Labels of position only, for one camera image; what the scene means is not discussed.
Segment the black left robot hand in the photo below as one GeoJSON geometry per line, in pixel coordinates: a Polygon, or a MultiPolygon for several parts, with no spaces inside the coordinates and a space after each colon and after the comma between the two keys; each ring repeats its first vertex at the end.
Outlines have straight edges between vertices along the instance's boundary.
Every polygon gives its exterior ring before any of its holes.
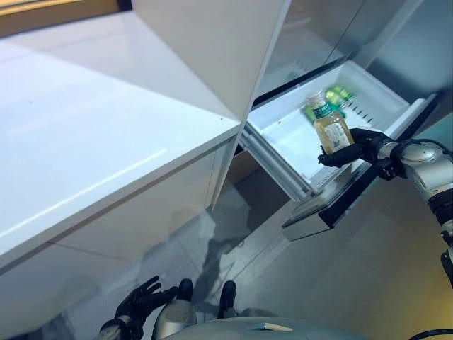
{"type": "Polygon", "coordinates": [[[178,287],[162,290],[159,277],[154,276],[129,293],[117,307],[115,318],[128,317],[143,326],[154,310],[171,302],[177,294],[178,287]]]}

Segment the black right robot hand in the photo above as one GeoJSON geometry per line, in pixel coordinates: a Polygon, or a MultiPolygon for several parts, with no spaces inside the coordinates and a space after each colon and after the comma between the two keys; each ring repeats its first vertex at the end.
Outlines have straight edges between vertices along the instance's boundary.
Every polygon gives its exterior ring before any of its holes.
{"type": "Polygon", "coordinates": [[[376,163],[380,146],[383,142],[388,141],[389,137],[383,132],[362,128],[350,129],[350,133],[354,140],[350,146],[332,154],[327,154],[322,148],[323,153],[318,156],[319,163],[324,166],[338,168],[357,159],[364,160],[370,164],[376,163]]]}

